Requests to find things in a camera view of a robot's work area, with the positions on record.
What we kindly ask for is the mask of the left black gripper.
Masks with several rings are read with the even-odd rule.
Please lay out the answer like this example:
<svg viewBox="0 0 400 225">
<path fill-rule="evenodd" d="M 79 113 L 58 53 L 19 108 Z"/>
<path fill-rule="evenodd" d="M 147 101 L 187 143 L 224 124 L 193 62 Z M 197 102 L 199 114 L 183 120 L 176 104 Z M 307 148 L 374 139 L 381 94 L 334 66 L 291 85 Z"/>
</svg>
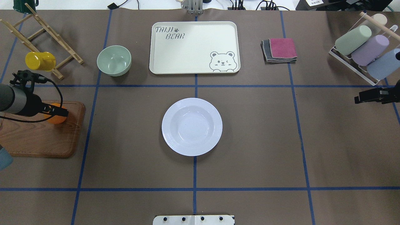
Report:
<svg viewBox="0 0 400 225">
<path fill-rule="evenodd" d="M 47 114 L 50 116 L 68 117 L 69 112 L 67 109 L 58 106 L 49 106 L 43 103 L 41 98 L 33 93 L 23 91 L 26 96 L 26 104 L 21 110 L 21 115 L 26 117 L 33 117 L 38 113 Z"/>
</svg>

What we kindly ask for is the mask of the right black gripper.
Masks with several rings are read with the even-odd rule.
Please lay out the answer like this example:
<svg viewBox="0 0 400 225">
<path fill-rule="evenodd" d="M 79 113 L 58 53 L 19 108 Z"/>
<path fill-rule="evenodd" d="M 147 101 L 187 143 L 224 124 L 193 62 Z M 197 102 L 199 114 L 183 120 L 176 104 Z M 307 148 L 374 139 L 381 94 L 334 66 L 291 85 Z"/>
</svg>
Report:
<svg viewBox="0 0 400 225">
<path fill-rule="evenodd" d="M 400 102 L 400 85 L 396 84 L 392 88 L 376 88 L 377 91 L 362 91 L 354 97 L 355 104 L 366 102 L 379 102 L 382 104 Z"/>
</svg>

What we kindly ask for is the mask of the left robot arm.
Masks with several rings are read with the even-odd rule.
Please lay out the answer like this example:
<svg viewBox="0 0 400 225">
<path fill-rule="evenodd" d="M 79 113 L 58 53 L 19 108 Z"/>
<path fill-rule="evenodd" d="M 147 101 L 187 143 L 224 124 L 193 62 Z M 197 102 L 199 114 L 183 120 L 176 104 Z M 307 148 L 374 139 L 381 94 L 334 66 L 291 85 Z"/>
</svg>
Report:
<svg viewBox="0 0 400 225">
<path fill-rule="evenodd" d="M 55 116 L 66 118 L 69 114 L 66 109 L 62 108 L 62 103 L 59 106 L 43 103 L 38 95 L 24 88 L 15 88 L 2 84 L 0 97 L 0 109 L 3 113 L 25 117 L 33 117 L 41 113 L 48 115 L 44 121 Z"/>
</svg>

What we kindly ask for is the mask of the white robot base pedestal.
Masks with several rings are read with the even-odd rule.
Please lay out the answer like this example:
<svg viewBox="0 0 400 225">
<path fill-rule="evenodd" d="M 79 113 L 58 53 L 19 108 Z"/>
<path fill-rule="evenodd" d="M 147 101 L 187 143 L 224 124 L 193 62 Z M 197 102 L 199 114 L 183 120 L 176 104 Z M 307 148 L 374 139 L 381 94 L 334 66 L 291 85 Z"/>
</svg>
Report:
<svg viewBox="0 0 400 225">
<path fill-rule="evenodd" d="M 234 215 L 160 215 L 153 225 L 235 225 Z"/>
</svg>

